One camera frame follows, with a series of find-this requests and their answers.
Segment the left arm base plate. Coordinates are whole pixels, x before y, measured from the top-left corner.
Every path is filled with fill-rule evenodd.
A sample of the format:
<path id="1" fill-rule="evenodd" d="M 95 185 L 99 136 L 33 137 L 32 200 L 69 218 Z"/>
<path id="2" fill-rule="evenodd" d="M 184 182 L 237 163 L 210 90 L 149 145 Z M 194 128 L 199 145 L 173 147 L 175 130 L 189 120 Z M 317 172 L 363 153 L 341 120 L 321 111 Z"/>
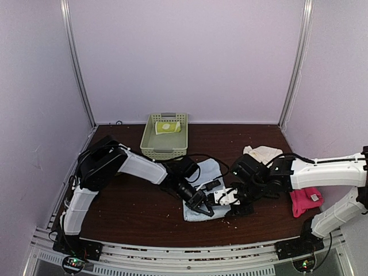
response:
<path id="1" fill-rule="evenodd" d="M 98 261 L 102 252 L 102 243 L 81 239 L 78 235 L 58 233 L 52 249 L 62 254 L 75 256 L 82 260 Z"/>

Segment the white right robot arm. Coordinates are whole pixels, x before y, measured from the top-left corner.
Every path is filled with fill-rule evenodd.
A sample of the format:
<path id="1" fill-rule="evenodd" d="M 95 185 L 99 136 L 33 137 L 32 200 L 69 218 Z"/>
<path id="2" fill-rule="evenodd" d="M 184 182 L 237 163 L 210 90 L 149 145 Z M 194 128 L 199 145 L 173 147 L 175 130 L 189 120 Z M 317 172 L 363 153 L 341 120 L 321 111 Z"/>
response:
<path id="1" fill-rule="evenodd" d="M 262 197 L 320 188 L 323 195 L 334 192 L 323 212 L 306 224 L 305 233 L 295 241 L 298 253 L 308 253 L 317 238 L 326 237 L 360 213 L 367 212 L 367 147 L 359 153 L 334 158 L 308 159 L 295 153 L 280 154 L 267 163 L 244 154 L 231 166 L 237 178 L 230 187 L 207 196 L 211 206 L 229 206 L 232 214 Z"/>

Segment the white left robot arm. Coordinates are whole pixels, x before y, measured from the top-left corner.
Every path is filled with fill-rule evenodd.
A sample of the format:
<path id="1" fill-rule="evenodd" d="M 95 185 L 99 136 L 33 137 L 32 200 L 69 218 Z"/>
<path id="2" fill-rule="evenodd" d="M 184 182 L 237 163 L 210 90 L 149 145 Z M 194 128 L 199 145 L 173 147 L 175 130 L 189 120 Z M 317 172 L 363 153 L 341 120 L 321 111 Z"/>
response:
<path id="1" fill-rule="evenodd" d="M 189 209 L 212 217 L 214 211 L 206 194 L 192 187 L 188 181 L 199 169 L 198 164 L 187 155 L 162 161 L 153 160 L 132 151 L 112 136 L 105 136 L 78 157 L 74 175 L 75 190 L 60 218 L 60 227 L 64 233 L 59 242 L 61 247 L 70 255 L 78 255 L 82 251 L 82 241 L 75 236 L 81 232 L 93 199 L 117 173 L 162 185 L 177 193 Z"/>

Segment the green patterned towel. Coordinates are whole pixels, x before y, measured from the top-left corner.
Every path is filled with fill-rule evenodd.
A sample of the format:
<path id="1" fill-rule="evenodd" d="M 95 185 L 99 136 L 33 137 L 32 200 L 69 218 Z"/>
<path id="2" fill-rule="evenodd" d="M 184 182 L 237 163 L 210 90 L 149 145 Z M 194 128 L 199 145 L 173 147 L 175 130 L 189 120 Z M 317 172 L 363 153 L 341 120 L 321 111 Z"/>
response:
<path id="1" fill-rule="evenodd" d="M 155 123 L 156 135 L 178 133 L 180 131 L 181 131 L 180 121 L 157 121 Z"/>

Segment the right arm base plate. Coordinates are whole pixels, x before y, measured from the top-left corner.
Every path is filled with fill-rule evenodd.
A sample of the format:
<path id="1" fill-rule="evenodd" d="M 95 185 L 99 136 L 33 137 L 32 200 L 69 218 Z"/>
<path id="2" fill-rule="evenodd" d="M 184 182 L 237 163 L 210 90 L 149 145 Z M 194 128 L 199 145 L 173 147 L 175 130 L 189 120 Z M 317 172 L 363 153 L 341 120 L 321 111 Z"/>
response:
<path id="1" fill-rule="evenodd" d="M 318 237 L 298 237 L 275 243 L 275 251 L 279 260 L 308 255 L 323 248 L 323 239 Z"/>

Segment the pale green plastic basket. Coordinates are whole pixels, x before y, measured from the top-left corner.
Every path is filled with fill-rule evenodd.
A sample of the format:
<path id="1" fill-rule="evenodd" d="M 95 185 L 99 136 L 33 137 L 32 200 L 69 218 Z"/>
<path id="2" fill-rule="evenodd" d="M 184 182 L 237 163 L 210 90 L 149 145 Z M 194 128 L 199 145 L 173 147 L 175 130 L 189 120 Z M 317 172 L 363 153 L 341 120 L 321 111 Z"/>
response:
<path id="1" fill-rule="evenodd" d="M 155 134 L 157 121 L 180 121 L 181 131 L 163 135 Z M 152 113 L 148 117 L 140 142 L 141 152 L 152 159 L 167 160 L 187 154 L 188 148 L 187 113 Z"/>

